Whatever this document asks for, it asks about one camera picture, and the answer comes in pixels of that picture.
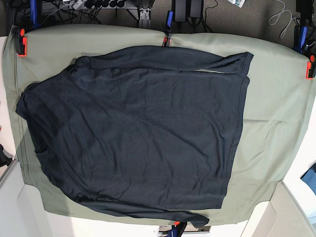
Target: gray carpet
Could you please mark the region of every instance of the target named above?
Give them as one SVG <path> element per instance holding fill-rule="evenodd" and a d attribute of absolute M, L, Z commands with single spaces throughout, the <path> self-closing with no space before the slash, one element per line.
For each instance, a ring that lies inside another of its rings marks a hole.
<path fill-rule="evenodd" d="M 204 8 L 212 7 L 216 4 L 214 0 L 204 0 Z M 217 0 L 215 8 L 207 10 L 207 24 L 215 33 L 225 33 L 240 36 L 253 37 L 268 40 L 287 47 L 293 46 L 294 21 L 291 23 L 283 39 L 279 38 L 282 29 L 287 25 L 290 14 L 284 13 L 277 24 L 269 26 L 268 19 L 273 14 L 282 10 L 282 4 L 276 0 L 246 0 L 243 7 L 239 8 L 227 0 Z M 300 14 L 295 11 L 296 0 L 283 0 L 286 9 L 293 13 L 294 17 Z M 151 14 L 151 29 L 163 31 L 167 11 L 171 9 L 171 0 L 156 0 Z M 4 14 L 0 4 L 0 36 L 4 34 Z M 137 27 L 137 22 L 126 10 L 101 10 L 98 19 L 102 24 Z M 87 23 L 85 16 L 81 19 L 82 23 Z M 173 23 L 172 31 L 179 32 L 178 25 Z M 194 33 L 193 27 L 189 24 L 182 24 L 182 33 Z M 197 32 L 204 32 L 202 25 L 197 27 Z"/>

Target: blue clamp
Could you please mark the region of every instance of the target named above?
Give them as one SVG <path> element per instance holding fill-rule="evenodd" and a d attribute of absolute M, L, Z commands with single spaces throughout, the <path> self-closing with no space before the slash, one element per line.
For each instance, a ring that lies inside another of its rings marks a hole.
<path fill-rule="evenodd" d="M 33 29 L 41 26 L 38 22 L 38 8 L 37 0 L 30 0 L 31 21 L 33 23 Z"/>
<path fill-rule="evenodd" d="M 293 50 L 295 50 L 298 53 L 303 53 L 303 46 L 304 46 L 304 43 L 305 43 L 306 34 L 307 34 L 307 27 L 306 26 L 302 26 L 301 27 L 301 31 L 300 31 L 300 37 L 299 37 L 298 45 L 297 45 L 297 47 L 294 47 Z"/>
<path fill-rule="evenodd" d="M 166 25 L 164 27 L 164 32 L 167 34 L 167 37 L 164 38 L 162 47 L 169 47 L 171 43 L 171 22 L 173 17 L 173 11 L 168 11 Z"/>
<path fill-rule="evenodd" d="M 168 235 L 166 237 L 181 237 L 187 227 L 187 224 L 187 222 L 176 221 L 174 226 L 172 226 L 172 229 L 168 231 Z"/>

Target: blue object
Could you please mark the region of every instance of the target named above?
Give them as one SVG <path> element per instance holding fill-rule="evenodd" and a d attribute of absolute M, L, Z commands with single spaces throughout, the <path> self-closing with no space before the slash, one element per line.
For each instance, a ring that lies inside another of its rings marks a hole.
<path fill-rule="evenodd" d="M 306 33 L 307 33 L 307 27 L 302 26 L 301 31 L 300 31 L 298 46 L 293 48 L 296 52 L 303 53 L 303 46 L 306 39 Z"/>
<path fill-rule="evenodd" d="M 312 167 L 301 177 L 301 180 L 306 183 L 311 190 L 316 195 L 316 164 L 313 164 Z"/>
<path fill-rule="evenodd" d="M 30 0 L 31 21 L 33 22 L 33 29 L 40 27 L 38 23 L 38 8 L 37 0 Z"/>
<path fill-rule="evenodd" d="M 172 229 L 168 232 L 166 237 L 177 237 L 177 229 L 172 226 Z"/>
<path fill-rule="evenodd" d="M 166 25 L 167 25 L 168 27 L 171 27 L 172 17 L 173 17 L 173 11 L 168 11 L 167 23 L 166 23 Z"/>

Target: green fabric sheet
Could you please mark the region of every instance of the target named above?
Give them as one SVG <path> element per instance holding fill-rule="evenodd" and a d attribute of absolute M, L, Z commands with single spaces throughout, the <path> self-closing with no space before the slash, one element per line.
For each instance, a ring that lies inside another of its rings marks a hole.
<path fill-rule="evenodd" d="M 162 45 L 165 34 L 104 25 L 63 25 L 35 30 L 26 37 L 27 57 L 16 56 L 12 35 L 8 37 L 3 59 L 4 83 L 24 180 L 39 189 L 45 210 L 94 220 L 170 224 L 167 220 L 105 215 L 68 199 L 43 174 L 27 123 L 15 113 L 16 102 L 27 85 L 56 75 L 76 58 L 107 54 L 129 46 Z M 244 221 L 256 204 L 270 200 L 307 130 L 316 93 L 315 82 L 305 79 L 308 58 L 271 42 L 223 34 L 174 34 L 171 46 L 224 57 L 246 51 L 254 55 L 248 73 L 250 85 L 243 132 L 222 208 L 192 211 L 208 217 L 208 225 Z"/>

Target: white cable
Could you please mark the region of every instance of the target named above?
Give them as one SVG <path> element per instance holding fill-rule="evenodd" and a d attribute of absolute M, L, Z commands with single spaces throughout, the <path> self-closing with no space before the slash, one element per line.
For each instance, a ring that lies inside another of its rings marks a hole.
<path fill-rule="evenodd" d="M 52 14 L 54 14 L 56 11 L 58 11 L 58 10 L 64 8 L 64 7 L 66 7 L 66 6 L 72 5 L 72 4 L 73 4 L 73 3 L 65 4 L 65 5 L 61 6 L 60 8 L 58 8 L 57 10 L 53 11 L 51 14 L 49 14 L 49 15 L 43 20 L 42 24 L 44 24 L 44 22 L 46 21 L 46 19 L 47 19 L 48 17 L 50 17 Z"/>
<path fill-rule="evenodd" d="M 316 41 L 314 41 L 313 43 L 311 43 L 310 45 L 308 45 L 308 47 L 313 46 L 316 43 Z"/>
<path fill-rule="evenodd" d="M 269 18 L 268 23 L 269 23 L 270 26 L 275 25 L 275 24 L 277 23 L 278 19 L 280 18 L 280 16 L 281 16 L 283 13 L 289 12 L 290 15 L 291 15 L 291 19 L 290 19 L 289 23 L 286 25 L 286 27 L 285 27 L 285 28 L 281 31 L 281 33 L 280 33 L 280 39 L 283 39 L 283 37 L 284 37 L 284 35 L 285 35 L 285 33 L 286 33 L 287 28 L 288 28 L 288 27 L 290 26 L 290 24 L 292 23 L 292 20 L 295 20 L 296 18 L 295 18 L 295 17 L 292 17 L 292 12 L 291 12 L 290 10 L 285 10 L 285 3 L 284 3 L 284 2 L 282 2 L 281 0 L 276 0 L 276 1 L 279 1 L 279 2 L 281 2 L 281 3 L 283 4 L 283 9 L 282 9 L 281 12 L 279 12 L 279 13 L 277 13 L 277 14 L 275 14 L 275 15 L 273 15 L 272 17 Z"/>

